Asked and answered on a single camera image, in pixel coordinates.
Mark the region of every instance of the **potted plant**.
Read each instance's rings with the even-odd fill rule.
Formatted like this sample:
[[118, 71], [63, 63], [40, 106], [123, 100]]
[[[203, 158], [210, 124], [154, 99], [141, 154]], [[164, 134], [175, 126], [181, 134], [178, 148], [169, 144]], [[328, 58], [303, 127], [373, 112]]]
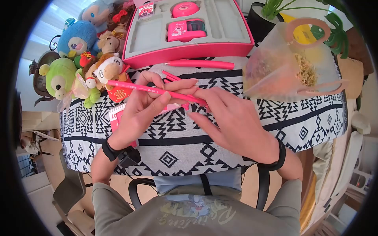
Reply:
[[264, 3], [252, 3], [248, 13], [247, 24], [256, 43], [261, 42], [278, 22], [284, 22], [280, 13], [270, 15], [268, 19], [263, 15]]
[[[256, 42], [261, 42], [266, 35], [271, 31], [274, 25], [281, 21], [283, 22], [283, 18], [280, 15], [281, 11], [284, 10], [292, 10], [292, 9], [304, 9], [304, 8], [311, 8], [317, 9], [322, 11], [328, 11], [330, 14], [326, 15], [326, 19], [335, 26], [334, 29], [331, 29], [331, 36], [326, 40], [324, 43], [331, 47], [331, 51], [335, 54], [339, 54], [343, 52], [341, 58], [348, 57], [348, 37], [346, 32], [343, 29], [341, 19], [333, 12], [328, 9], [324, 8], [316, 8], [316, 7], [296, 7], [296, 8], [286, 8], [288, 5], [292, 4], [296, 0], [292, 0], [291, 2], [287, 3], [283, 7], [281, 6], [283, 0], [266, 0], [265, 4], [263, 3], [253, 3], [251, 5], [251, 9], [248, 14], [248, 26], [251, 30], [252, 36], [255, 38]], [[346, 11], [345, 7], [340, 3], [340, 0], [315, 0], [318, 2], [322, 2], [324, 5], [332, 5], [336, 9], [344, 12], [350, 22], [354, 25], [354, 21], [351, 16]], [[311, 32], [313, 33], [316, 39], [321, 38], [324, 35], [324, 31], [316, 26], [313, 25], [311, 27]]]

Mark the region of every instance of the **t-shirt print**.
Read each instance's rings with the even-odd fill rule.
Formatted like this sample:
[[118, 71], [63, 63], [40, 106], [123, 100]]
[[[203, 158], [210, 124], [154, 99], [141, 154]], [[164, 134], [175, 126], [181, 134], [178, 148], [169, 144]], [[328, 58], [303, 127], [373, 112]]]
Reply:
[[217, 196], [193, 194], [166, 195], [160, 207], [160, 225], [188, 228], [191, 225], [224, 225], [232, 220], [237, 210], [227, 204], [228, 200]]

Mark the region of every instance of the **table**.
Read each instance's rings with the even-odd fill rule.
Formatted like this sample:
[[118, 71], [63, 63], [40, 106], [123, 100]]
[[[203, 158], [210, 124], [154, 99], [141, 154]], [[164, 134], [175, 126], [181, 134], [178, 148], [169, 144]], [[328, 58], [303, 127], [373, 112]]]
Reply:
[[[182, 79], [197, 78], [201, 88], [221, 87], [242, 97], [242, 66], [248, 57], [207, 57], [201, 60], [234, 62], [234, 70], [210, 68], [180, 68], [163, 64], [148, 66], [129, 72], [134, 81], [143, 70], [166, 70]], [[345, 93], [319, 96], [286, 103], [252, 99], [265, 130], [281, 139], [294, 152], [334, 139], [345, 132], [347, 108]], [[83, 100], [72, 101], [68, 116], [60, 115], [61, 136], [68, 168], [90, 172], [91, 162], [101, 143], [112, 133], [108, 110], [119, 105], [111, 101], [106, 92], [90, 109]], [[189, 111], [205, 114], [215, 122], [203, 107], [193, 104]], [[179, 108], [155, 117], [139, 139], [141, 162], [136, 166], [117, 166], [115, 174], [135, 176], [195, 175], [249, 166], [255, 162], [216, 145]]]

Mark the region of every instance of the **person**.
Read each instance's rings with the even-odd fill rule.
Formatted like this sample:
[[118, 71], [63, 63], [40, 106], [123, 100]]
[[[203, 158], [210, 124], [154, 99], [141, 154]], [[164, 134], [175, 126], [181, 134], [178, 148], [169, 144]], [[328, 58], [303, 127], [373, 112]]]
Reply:
[[[254, 104], [218, 87], [198, 89], [198, 79], [163, 84], [161, 77], [143, 71], [136, 84], [153, 82], [157, 87], [206, 100], [217, 126], [206, 116], [188, 113], [219, 146], [272, 164], [279, 159], [279, 142], [262, 128]], [[162, 95], [133, 90], [119, 128], [108, 138], [108, 145], [121, 150], [138, 139], [169, 103], [185, 103]], [[109, 179], [118, 164], [102, 149], [91, 164], [96, 235], [299, 235], [299, 212], [303, 170], [298, 157], [286, 149], [278, 173], [286, 182], [263, 212], [240, 202], [241, 168], [206, 174], [211, 196], [204, 194], [199, 175], [155, 177], [157, 197], [133, 211], [114, 189]]]

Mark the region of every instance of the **pink pencil sharpener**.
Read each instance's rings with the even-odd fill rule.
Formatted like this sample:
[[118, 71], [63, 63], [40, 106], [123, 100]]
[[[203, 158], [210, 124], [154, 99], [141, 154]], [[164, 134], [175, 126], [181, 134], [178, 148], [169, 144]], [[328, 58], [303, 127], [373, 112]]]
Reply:
[[194, 38], [206, 37], [205, 23], [200, 19], [182, 20], [168, 25], [168, 42], [189, 42]]
[[172, 10], [173, 18], [188, 16], [199, 11], [199, 7], [194, 2], [182, 2], [177, 4]]

